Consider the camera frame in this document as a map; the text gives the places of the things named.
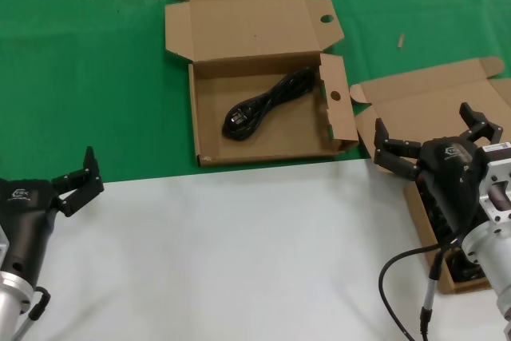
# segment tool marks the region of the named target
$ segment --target black cable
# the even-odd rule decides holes
[[[266,93],[232,107],[225,117],[222,133],[237,141],[248,139],[268,112],[277,105],[311,92],[314,83],[315,71],[312,68],[303,68],[287,75]]]
[[[402,325],[401,321],[399,321],[398,317],[396,316],[396,314],[392,310],[392,307],[390,306],[389,301],[386,299],[385,292],[383,290],[383,279],[385,277],[386,271],[396,261],[404,259],[404,258],[406,258],[408,256],[414,256],[414,255],[418,255],[418,254],[421,254],[421,253],[432,252],[432,251],[436,251],[439,248],[450,246],[451,242],[453,242],[460,235],[462,235],[466,231],[468,231],[469,228],[470,228],[470,225],[472,224],[473,218],[476,216],[477,210],[479,209],[479,195],[477,193],[477,190],[476,190],[475,196],[476,196],[475,203],[474,203],[474,205],[472,207],[472,210],[470,211],[469,217],[466,220],[466,222],[463,225],[461,225],[460,227],[458,227],[458,229],[456,231],[454,231],[449,237],[447,237],[446,240],[442,244],[437,243],[435,245],[430,245],[428,247],[412,249],[410,251],[400,253],[399,255],[394,256],[393,258],[391,258],[385,265],[383,265],[383,268],[380,271],[380,275],[378,277],[378,290],[379,290],[380,296],[382,297],[383,304],[385,305],[387,311],[389,312],[390,317],[392,317],[392,319],[394,320],[394,322],[398,326],[399,330],[404,334],[404,336],[409,341],[415,341],[415,339],[410,335],[410,333],[408,333],[406,328]],[[429,322],[429,319],[422,319],[421,322],[422,322],[422,326],[423,327],[427,325],[427,323]],[[427,340],[427,326],[426,326],[425,330],[426,331],[424,333],[422,333],[422,338]]]
[[[38,303],[34,305],[32,310],[29,312],[29,319],[37,321],[39,317],[44,313],[46,306],[50,302],[51,294],[43,287],[36,287],[35,291],[41,293],[41,298]]]

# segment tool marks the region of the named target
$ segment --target hole in cardboard flap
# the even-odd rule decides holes
[[[334,17],[332,15],[323,15],[320,20],[323,23],[330,23],[334,21]]]
[[[330,92],[330,97],[334,99],[335,101],[341,100],[341,94],[337,91]]]

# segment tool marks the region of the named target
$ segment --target open cardboard box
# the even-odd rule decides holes
[[[504,70],[497,57],[438,65],[353,85],[355,103],[370,104],[355,118],[358,133],[374,159],[375,122],[381,117],[393,139],[424,142],[458,136],[467,130],[459,115],[462,102],[483,112],[504,129],[501,141],[511,141],[511,79],[490,79]],[[489,142],[482,138],[478,145]],[[415,183],[405,187],[410,214],[423,246],[436,244],[430,221]],[[431,265],[434,253],[426,255]],[[487,279],[455,283],[446,267],[438,286],[443,293],[461,293],[489,287]]]
[[[189,65],[200,165],[331,157],[358,144],[331,0],[188,0],[165,8],[166,49]],[[227,112],[297,69],[318,68],[315,90],[271,111],[254,135],[222,135]]]

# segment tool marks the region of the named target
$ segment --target cardboard box lid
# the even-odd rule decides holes
[[[167,50],[195,62],[321,52],[343,37],[331,0],[188,0],[165,7]]]
[[[374,156],[378,117],[392,138],[424,142],[466,130],[459,116],[463,101],[503,127],[511,141],[511,81],[488,80],[504,70],[498,57],[476,58],[382,77],[353,85],[353,102],[371,104],[355,117],[358,133]]]

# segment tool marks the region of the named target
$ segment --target white table surface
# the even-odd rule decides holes
[[[377,287],[420,245],[403,185],[368,161],[107,184],[59,215],[25,340],[404,340]],[[425,288],[423,256],[386,278],[417,338]],[[430,340],[504,339],[495,302],[437,295]]]

